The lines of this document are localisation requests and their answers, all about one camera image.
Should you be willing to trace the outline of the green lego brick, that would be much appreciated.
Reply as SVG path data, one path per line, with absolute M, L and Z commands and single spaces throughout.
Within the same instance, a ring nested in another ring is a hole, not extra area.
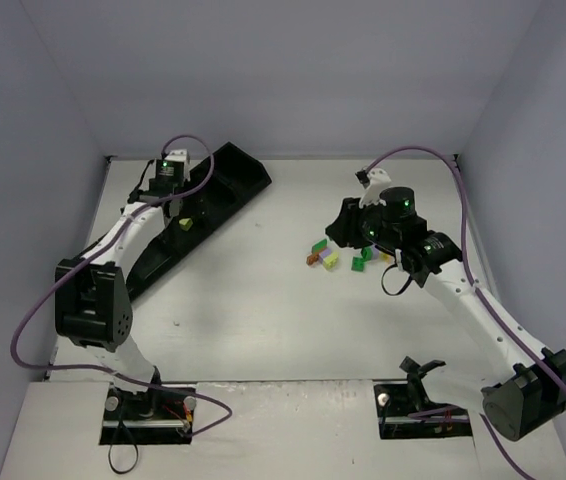
M 362 257 L 355 256 L 352 258 L 351 270 L 355 272 L 364 272 L 366 267 L 366 260 Z

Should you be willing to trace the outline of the brown purple lime lego stack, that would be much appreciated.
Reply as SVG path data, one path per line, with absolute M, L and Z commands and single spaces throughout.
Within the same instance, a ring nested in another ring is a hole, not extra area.
M 339 261 L 339 253 L 331 248 L 324 248 L 311 253 L 306 258 L 308 266 L 321 265 L 325 270 L 333 270 Z

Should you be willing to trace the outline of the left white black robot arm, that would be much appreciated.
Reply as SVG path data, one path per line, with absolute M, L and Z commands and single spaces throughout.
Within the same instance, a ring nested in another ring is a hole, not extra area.
M 54 294 L 57 334 L 90 352 L 112 373 L 114 386 L 128 394 L 145 393 L 160 375 L 132 338 L 126 280 L 151 241 L 180 213 L 180 199 L 158 200 L 188 187 L 190 170 L 185 150 L 157 160 L 148 188 L 133 191 L 109 231 L 78 258 L 59 262 L 55 271 L 56 280 L 75 273 Z

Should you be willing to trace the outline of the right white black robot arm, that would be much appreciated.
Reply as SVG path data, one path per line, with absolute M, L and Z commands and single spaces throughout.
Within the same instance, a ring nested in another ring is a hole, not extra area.
M 375 246 L 392 255 L 395 267 L 439 301 L 489 360 L 487 372 L 471 377 L 442 360 L 404 358 L 400 368 L 418 411 L 446 404 L 473 410 L 518 441 L 566 410 L 566 350 L 550 350 L 470 281 L 461 249 L 417 215 L 412 189 L 386 188 L 378 204 L 347 197 L 325 232 L 341 248 Z

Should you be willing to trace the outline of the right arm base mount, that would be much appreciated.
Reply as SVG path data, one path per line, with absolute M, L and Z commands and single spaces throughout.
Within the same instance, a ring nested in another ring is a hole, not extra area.
M 400 365 L 406 374 L 403 380 L 374 383 L 381 440 L 442 440 L 473 436 L 466 410 L 432 402 L 425 393 L 422 380 L 443 366 L 445 363 L 441 360 L 421 365 L 406 356 Z

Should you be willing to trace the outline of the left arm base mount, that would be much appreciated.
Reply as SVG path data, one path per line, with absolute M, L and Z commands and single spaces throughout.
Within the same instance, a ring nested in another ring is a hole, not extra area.
M 196 389 L 180 393 L 149 389 L 133 395 L 110 386 L 104 402 L 100 445 L 189 445 Z

